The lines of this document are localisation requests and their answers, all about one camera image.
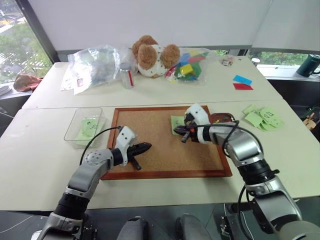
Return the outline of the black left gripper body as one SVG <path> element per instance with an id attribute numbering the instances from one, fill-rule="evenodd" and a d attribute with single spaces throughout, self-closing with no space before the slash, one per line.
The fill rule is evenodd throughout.
<path id="1" fill-rule="evenodd" d="M 133 145 L 133 146 L 130 146 L 128 149 L 127 149 L 127 159 L 129 162 L 132 161 L 132 158 L 134 156 L 137 156 L 140 154 L 140 147 L 138 145 Z"/>

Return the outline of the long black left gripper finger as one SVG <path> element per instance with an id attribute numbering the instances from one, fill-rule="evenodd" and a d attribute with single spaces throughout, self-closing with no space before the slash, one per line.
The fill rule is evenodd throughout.
<path id="1" fill-rule="evenodd" d="M 136 145 L 136 154 L 143 154 L 152 147 L 149 142 L 141 142 Z"/>

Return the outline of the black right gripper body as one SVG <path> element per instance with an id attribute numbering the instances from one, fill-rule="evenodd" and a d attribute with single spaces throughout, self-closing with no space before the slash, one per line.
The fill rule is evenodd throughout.
<path id="1" fill-rule="evenodd" d="M 192 142 L 198 143 L 198 127 L 195 122 L 195 118 L 190 113 L 185 115 L 184 126 L 189 129 L 189 132 L 187 132 L 190 133 L 189 139 L 191 139 Z"/>

